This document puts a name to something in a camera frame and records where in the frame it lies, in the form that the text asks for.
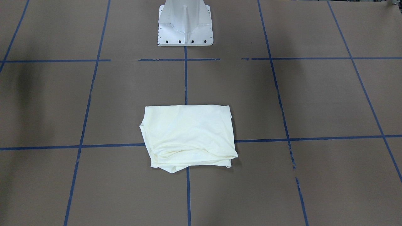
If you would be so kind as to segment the cream long-sleeve cat shirt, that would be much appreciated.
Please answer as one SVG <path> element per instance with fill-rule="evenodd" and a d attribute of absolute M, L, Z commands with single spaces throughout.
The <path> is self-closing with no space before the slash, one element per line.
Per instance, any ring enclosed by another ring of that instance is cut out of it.
<path fill-rule="evenodd" d="M 230 168 L 238 157 L 230 106 L 147 106 L 140 124 L 150 166 L 176 173 L 189 166 Z"/>

